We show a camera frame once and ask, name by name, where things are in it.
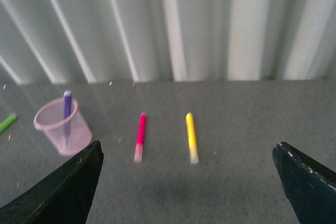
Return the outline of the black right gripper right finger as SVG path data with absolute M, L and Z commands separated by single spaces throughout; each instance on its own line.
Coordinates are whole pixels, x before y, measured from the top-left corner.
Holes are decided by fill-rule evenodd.
M 335 172 L 286 142 L 272 158 L 300 223 L 335 223 Z

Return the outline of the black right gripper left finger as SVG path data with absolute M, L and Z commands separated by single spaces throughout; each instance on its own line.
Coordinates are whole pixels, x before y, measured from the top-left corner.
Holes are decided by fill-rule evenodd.
M 86 223 L 103 164 L 94 141 L 1 207 L 1 223 Z

